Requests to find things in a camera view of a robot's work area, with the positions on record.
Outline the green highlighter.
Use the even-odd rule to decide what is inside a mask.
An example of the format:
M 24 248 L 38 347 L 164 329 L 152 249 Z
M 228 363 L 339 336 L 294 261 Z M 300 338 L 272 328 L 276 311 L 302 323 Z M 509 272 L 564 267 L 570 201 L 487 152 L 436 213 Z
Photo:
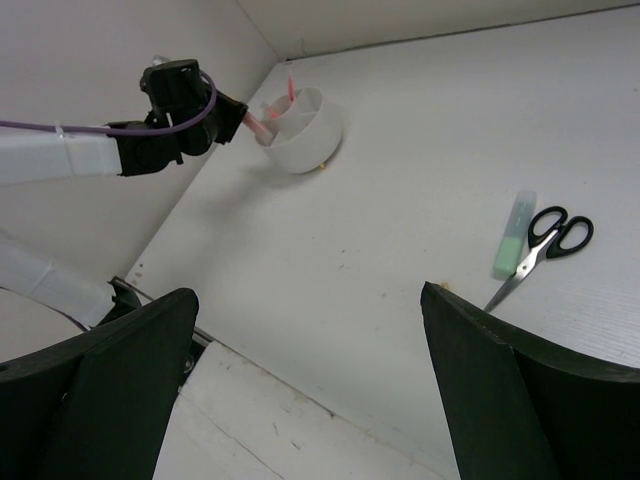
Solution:
M 523 246 L 536 203 L 537 194 L 533 191 L 522 190 L 516 195 L 495 255 L 492 267 L 494 278 L 504 280 L 515 272 L 521 261 Z

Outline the red and white pen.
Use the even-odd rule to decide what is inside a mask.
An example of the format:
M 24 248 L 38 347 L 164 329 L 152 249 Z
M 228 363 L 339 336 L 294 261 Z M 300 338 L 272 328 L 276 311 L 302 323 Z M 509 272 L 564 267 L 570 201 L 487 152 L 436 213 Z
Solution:
M 289 100 L 289 105 L 292 106 L 296 100 L 296 88 L 295 88 L 295 82 L 292 74 L 289 74 L 287 77 L 287 96 Z

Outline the orange pink highlighter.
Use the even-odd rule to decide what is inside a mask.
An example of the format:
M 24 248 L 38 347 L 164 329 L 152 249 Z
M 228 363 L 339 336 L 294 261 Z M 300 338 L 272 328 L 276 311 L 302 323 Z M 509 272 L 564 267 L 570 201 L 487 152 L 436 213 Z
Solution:
M 253 133 L 256 141 L 261 145 L 268 147 L 273 143 L 274 135 L 265 126 L 265 124 L 250 112 L 246 112 L 242 123 Z

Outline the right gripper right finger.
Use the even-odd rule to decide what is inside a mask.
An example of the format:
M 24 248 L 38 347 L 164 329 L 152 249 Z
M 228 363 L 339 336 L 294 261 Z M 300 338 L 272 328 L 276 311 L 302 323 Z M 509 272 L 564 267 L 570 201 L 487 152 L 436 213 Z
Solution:
M 638 369 L 531 334 L 436 284 L 420 305 L 461 478 L 638 478 Z

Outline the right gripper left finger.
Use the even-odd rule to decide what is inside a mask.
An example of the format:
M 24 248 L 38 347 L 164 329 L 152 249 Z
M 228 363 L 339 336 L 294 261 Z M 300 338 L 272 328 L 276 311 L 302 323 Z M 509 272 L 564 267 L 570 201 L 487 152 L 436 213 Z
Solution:
M 198 310 L 180 288 L 2 363 L 2 478 L 152 478 Z

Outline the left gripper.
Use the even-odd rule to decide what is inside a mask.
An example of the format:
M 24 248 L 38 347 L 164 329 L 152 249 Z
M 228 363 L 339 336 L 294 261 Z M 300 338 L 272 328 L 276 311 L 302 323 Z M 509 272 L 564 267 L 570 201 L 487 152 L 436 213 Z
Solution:
M 144 123 L 168 129 L 183 154 L 199 156 L 235 136 L 248 106 L 222 93 L 204 77 L 195 59 L 154 63 L 140 79 L 150 101 Z

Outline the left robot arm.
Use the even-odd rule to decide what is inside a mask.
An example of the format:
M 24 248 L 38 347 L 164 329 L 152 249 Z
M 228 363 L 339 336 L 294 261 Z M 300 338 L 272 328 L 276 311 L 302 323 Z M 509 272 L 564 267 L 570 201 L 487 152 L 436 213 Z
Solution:
M 139 85 L 151 106 L 142 121 L 100 127 L 2 122 L 2 186 L 158 173 L 185 156 L 230 142 L 248 116 L 248 106 L 218 90 L 195 59 L 157 57 Z M 65 316 L 82 331 L 140 305 L 132 290 L 94 282 L 8 236 L 1 238 L 1 286 Z

